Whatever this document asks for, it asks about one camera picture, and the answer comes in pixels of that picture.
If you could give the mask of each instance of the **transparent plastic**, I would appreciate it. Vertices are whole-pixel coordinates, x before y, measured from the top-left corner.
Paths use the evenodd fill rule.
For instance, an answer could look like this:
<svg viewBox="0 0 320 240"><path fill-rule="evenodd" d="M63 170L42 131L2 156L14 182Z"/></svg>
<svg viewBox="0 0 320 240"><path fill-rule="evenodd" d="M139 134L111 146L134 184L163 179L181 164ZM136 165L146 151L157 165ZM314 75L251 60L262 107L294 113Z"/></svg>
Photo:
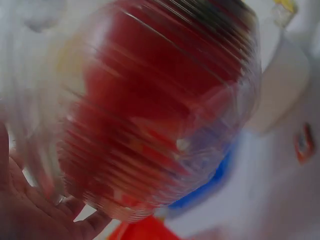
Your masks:
<svg viewBox="0 0 320 240"><path fill-rule="evenodd" d="M56 203L149 216L210 178L259 97L258 21L241 0L58 1L50 24L4 2L10 126Z"/></svg>

